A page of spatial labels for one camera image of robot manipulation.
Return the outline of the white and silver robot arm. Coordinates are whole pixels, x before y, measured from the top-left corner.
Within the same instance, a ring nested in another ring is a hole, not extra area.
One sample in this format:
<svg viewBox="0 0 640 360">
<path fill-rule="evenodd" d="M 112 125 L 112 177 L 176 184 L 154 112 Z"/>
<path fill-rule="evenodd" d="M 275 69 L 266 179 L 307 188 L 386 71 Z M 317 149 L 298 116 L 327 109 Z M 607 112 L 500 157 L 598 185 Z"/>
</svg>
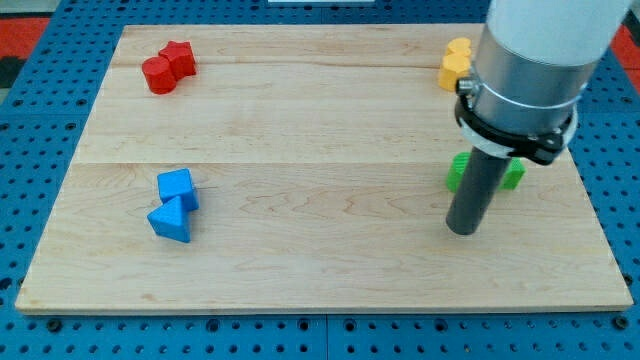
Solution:
<svg viewBox="0 0 640 360">
<path fill-rule="evenodd" d="M 493 0 L 455 116 L 473 165 L 551 164 L 631 0 Z"/>
</svg>

